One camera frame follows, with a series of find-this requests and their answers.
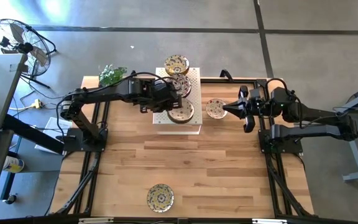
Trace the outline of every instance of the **electric fan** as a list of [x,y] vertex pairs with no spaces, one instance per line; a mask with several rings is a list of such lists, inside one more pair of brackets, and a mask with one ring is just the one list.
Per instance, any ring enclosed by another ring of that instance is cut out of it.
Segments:
[[0,20],[0,53],[26,54],[28,59],[25,64],[28,70],[23,71],[23,75],[34,77],[48,70],[51,52],[44,39],[45,37],[23,22],[13,19]]

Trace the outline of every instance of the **decorative plate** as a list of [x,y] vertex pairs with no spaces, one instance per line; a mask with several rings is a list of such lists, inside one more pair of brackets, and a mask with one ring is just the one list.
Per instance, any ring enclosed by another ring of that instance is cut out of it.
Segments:
[[178,124],[189,122],[194,115],[194,106],[189,100],[182,98],[181,105],[181,108],[168,111],[168,118]]
[[221,99],[209,100],[205,106],[206,113],[214,119],[222,119],[227,115],[227,111],[223,110],[226,103]]
[[183,55],[172,55],[165,60],[164,67],[169,75],[186,74],[189,70],[190,63]]
[[147,205],[153,212],[163,213],[173,205],[173,190],[166,184],[154,185],[147,194]]
[[182,75],[182,74],[173,74],[171,77],[178,80],[176,82],[175,80],[173,80],[171,78],[167,79],[168,82],[173,82],[175,89],[181,88],[180,90],[177,91],[177,93],[181,94],[182,98],[185,98],[186,96],[188,96],[191,91],[190,79],[186,75]]

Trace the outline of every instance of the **fan grille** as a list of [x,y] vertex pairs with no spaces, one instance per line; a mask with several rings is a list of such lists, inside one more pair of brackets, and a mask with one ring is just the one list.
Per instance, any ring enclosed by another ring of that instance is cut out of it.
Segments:
[[[9,40],[9,45],[6,45],[5,42],[3,42],[3,38],[7,38]],[[32,75],[32,76],[38,76],[44,74],[50,65],[50,51],[48,48],[48,45],[45,43],[43,38],[41,38],[39,35],[37,35],[35,32],[33,32],[33,29],[28,26],[27,24],[14,20],[14,19],[1,19],[0,20],[0,54],[3,54],[1,49],[4,50],[18,50],[18,46],[20,44],[29,43],[31,44],[34,49],[40,49],[42,52],[39,52],[39,50],[34,50],[27,54],[28,59],[26,61],[26,65],[28,66],[28,72],[22,72],[24,75]],[[43,59],[43,62],[40,63],[37,58]]]

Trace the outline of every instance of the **black metal frame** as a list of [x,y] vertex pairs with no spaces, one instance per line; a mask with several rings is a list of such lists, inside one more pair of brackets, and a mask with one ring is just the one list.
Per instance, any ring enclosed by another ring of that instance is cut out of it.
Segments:
[[45,147],[57,154],[63,154],[63,143],[9,114],[5,116],[2,129],[12,130],[18,136],[31,140],[39,146]]
[[[269,98],[269,93],[266,88],[266,79],[232,79],[230,75],[224,75],[226,78],[202,78],[201,83],[216,83],[222,84],[248,84],[254,88],[262,87],[264,89],[264,95]],[[109,102],[104,104],[104,111],[102,117],[102,125],[105,128]],[[100,104],[96,104],[93,111],[92,123],[97,121]],[[270,125],[274,124],[273,118],[269,118]],[[266,130],[265,119],[259,118],[260,130]],[[88,168],[90,162],[90,152],[85,152],[84,163],[81,171],[81,179],[78,188],[75,190],[73,196],[64,204],[57,213],[53,213],[46,217],[28,217],[20,219],[0,220],[0,223],[78,223],[80,218],[91,218],[91,211],[93,205],[94,191],[96,188],[96,179],[98,176],[98,168],[100,163],[100,157],[102,152],[94,152],[95,160],[91,168]],[[272,154],[275,154],[277,170],[274,168]],[[270,193],[272,196],[272,205],[274,212],[274,219],[286,220],[287,223],[299,223],[299,224],[317,224],[317,223],[335,223],[335,224],[358,224],[358,222],[350,222],[346,220],[333,220],[327,218],[319,218],[315,215],[309,214],[303,207],[296,201],[291,191],[288,189],[285,181],[285,173],[283,168],[282,157],[280,153],[265,153],[265,161],[267,166],[267,175],[270,186]],[[87,183],[90,182],[89,194],[86,203],[85,210],[81,213],[81,201],[83,190]],[[285,212],[283,213],[278,203],[276,183],[281,188],[284,198]],[[68,214],[70,209],[74,206],[73,214]],[[296,211],[297,215],[292,214],[292,208]],[[107,222],[114,223],[154,223],[165,221],[167,223],[174,224],[190,224],[190,223],[256,223],[256,219],[253,218],[161,218],[161,217],[114,217],[106,218]]]

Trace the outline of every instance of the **caster wheel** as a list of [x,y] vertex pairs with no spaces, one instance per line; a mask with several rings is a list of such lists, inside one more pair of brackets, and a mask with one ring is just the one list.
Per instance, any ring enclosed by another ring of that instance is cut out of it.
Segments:
[[9,195],[7,200],[4,200],[4,202],[10,205],[16,201],[16,198],[17,198],[16,195]]

